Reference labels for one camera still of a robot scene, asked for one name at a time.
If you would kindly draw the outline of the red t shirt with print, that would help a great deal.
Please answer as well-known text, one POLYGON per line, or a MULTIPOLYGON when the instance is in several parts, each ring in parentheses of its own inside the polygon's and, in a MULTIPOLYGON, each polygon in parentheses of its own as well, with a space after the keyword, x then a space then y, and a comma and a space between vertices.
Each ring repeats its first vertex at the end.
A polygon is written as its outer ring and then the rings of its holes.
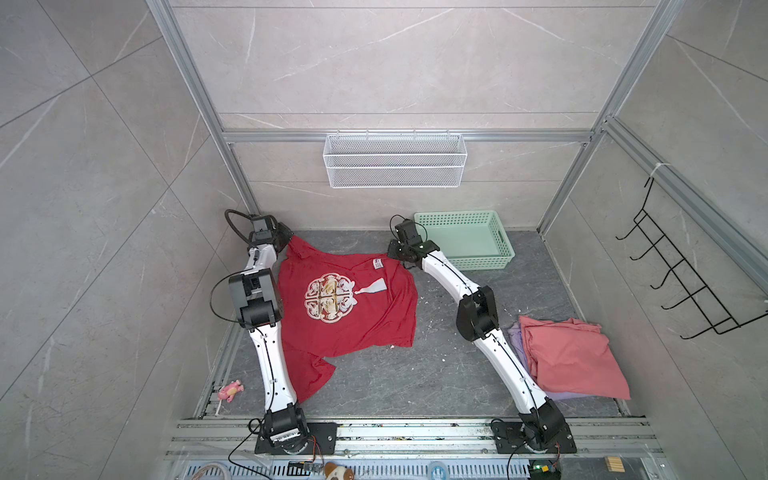
POLYGON ((284 356, 300 402, 331 379, 330 357, 414 343, 419 296, 413 275, 384 254, 335 255, 294 236, 278 287, 284 356))

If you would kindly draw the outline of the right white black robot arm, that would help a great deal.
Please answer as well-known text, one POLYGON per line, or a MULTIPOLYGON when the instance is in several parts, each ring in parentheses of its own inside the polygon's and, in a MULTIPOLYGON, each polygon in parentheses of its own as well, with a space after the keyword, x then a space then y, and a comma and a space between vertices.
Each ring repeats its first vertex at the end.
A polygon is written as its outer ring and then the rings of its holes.
POLYGON ((499 326, 493 290, 465 276, 432 241, 409 244, 393 239, 387 255, 414 264, 455 300, 458 333, 485 355, 511 394, 521 422, 517 444, 533 452, 558 448, 562 453, 574 453, 576 446, 565 417, 526 371, 499 326))

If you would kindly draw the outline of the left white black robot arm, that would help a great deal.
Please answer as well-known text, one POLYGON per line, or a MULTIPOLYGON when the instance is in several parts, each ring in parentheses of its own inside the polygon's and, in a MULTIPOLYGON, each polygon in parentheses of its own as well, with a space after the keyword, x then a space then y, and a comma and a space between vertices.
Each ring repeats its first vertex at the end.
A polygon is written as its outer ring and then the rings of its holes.
POLYGON ((261 369, 265 413, 260 437, 272 448, 297 453, 306 447, 310 432, 289 378, 282 345, 284 307, 272 270, 292 231, 271 215, 251 223, 245 268, 227 283, 236 323, 248 332, 261 369))

